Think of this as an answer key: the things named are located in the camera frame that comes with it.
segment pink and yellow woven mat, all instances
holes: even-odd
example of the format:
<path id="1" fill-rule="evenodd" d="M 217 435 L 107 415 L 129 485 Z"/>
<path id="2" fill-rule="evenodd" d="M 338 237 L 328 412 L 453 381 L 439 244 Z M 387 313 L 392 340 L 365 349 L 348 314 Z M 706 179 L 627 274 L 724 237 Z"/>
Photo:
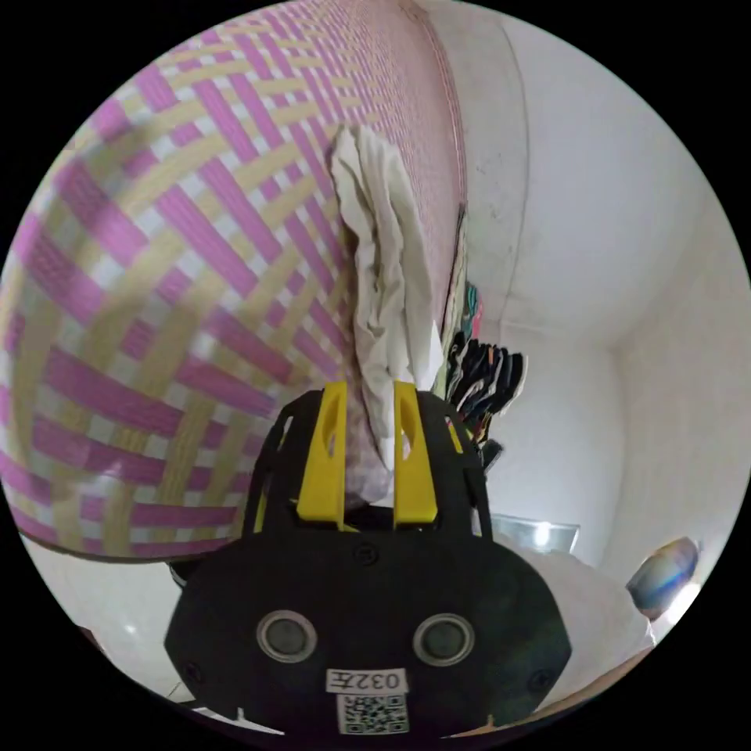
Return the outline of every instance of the pink and yellow woven mat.
<path id="1" fill-rule="evenodd" d="M 278 410 L 340 377 L 347 489 L 382 496 L 327 156 L 341 124 L 400 146 L 438 318 L 462 189 L 456 116 L 408 0 L 251 13 L 104 102 L 45 176 L 3 270 L 0 473 L 18 527 L 114 558 L 222 546 Z"/>

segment label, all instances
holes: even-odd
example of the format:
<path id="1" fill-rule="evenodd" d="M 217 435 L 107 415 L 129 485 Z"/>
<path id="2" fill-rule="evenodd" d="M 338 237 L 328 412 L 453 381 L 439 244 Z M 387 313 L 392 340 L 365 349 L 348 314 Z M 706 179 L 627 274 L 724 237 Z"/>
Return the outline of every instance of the label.
<path id="1" fill-rule="evenodd" d="M 409 733 L 404 694 L 336 695 L 336 716 L 341 735 L 395 735 Z"/>
<path id="2" fill-rule="evenodd" d="M 393 670 L 327 670 L 326 691 L 329 694 L 356 696 L 388 696 L 406 694 L 407 674 L 403 667 Z"/>

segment qr code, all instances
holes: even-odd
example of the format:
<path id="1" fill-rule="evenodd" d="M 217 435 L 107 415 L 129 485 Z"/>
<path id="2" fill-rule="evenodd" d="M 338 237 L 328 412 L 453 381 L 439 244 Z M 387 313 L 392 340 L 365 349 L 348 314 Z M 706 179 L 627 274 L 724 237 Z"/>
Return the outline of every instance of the qr code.
<path id="1" fill-rule="evenodd" d="M 407 698 L 402 694 L 339 694 L 339 730 L 343 735 L 389 735 L 409 731 Z"/>

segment screw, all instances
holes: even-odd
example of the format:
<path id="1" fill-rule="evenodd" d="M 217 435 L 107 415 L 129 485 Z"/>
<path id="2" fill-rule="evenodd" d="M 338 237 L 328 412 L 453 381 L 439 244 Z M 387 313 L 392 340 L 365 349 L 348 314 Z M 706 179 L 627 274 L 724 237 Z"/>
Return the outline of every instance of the screw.
<path id="1" fill-rule="evenodd" d="M 537 670 L 532 673 L 527 686 L 532 692 L 544 691 L 551 684 L 552 678 L 550 670 Z"/>
<path id="2" fill-rule="evenodd" d="M 372 566 L 378 560 L 378 550 L 369 542 L 361 542 L 353 550 L 352 556 L 361 566 Z"/>
<path id="3" fill-rule="evenodd" d="M 185 665 L 185 675 L 193 681 L 193 683 L 203 683 L 203 673 L 195 663 L 188 663 Z"/>

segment white cloth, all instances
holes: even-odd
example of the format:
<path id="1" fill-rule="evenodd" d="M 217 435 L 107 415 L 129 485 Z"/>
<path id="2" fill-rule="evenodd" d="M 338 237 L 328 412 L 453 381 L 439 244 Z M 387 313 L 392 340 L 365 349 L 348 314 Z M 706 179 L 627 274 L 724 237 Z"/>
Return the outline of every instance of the white cloth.
<path id="1" fill-rule="evenodd" d="M 393 382 L 429 390 L 443 361 L 415 197 L 399 149 L 369 128 L 342 128 L 331 172 L 356 235 L 354 348 L 383 463 L 393 470 Z"/>
<path id="2" fill-rule="evenodd" d="M 494 540 L 519 555 L 542 576 L 569 635 L 571 657 L 539 710 L 586 688 L 654 646 L 649 620 L 636 609 L 622 584 L 570 553 L 541 553 L 521 548 L 503 535 L 494 535 Z"/>

